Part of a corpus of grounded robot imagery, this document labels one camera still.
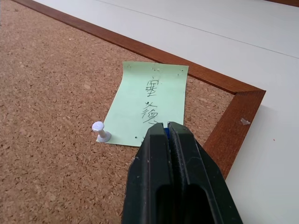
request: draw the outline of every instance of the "cork surface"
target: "cork surface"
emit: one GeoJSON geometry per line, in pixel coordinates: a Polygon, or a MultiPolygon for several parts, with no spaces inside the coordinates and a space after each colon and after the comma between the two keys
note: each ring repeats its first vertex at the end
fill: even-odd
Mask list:
{"type": "MultiPolygon", "coordinates": [[[[151,60],[1,1],[0,223],[121,222],[138,148],[96,143],[123,61],[151,60]]],[[[188,77],[185,125],[204,144],[232,95],[188,77]]]]}

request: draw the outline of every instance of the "sticky note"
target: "sticky note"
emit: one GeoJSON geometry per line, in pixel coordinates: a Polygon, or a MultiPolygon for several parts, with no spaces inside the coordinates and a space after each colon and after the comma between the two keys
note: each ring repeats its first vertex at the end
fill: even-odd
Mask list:
{"type": "Polygon", "coordinates": [[[155,123],[184,122],[188,66],[123,62],[121,85],[104,121],[108,143],[140,146],[155,123]]]}

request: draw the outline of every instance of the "blue part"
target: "blue part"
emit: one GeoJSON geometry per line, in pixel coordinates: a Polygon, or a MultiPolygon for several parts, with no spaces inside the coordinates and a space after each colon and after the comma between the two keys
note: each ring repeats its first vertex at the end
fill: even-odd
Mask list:
{"type": "Polygon", "coordinates": [[[167,138],[169,139],[170,138],[170,132],[169,132],[169,128],[164,128],[166,134],[167,134],[167,138]]]}

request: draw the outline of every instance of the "white push pin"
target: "white push pin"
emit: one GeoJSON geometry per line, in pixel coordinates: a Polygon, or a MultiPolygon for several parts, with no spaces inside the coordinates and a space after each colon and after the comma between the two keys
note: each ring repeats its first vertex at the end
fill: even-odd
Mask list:
{"type": "Polygon", "coordinates": [[[98,141],[99,142],[108,142],[111,138],[111,134],[109,132],[104,131],[104,123],[101,121],[97,121],[93,124],[92,129],[94,132],[99,133],[98,141]]]}

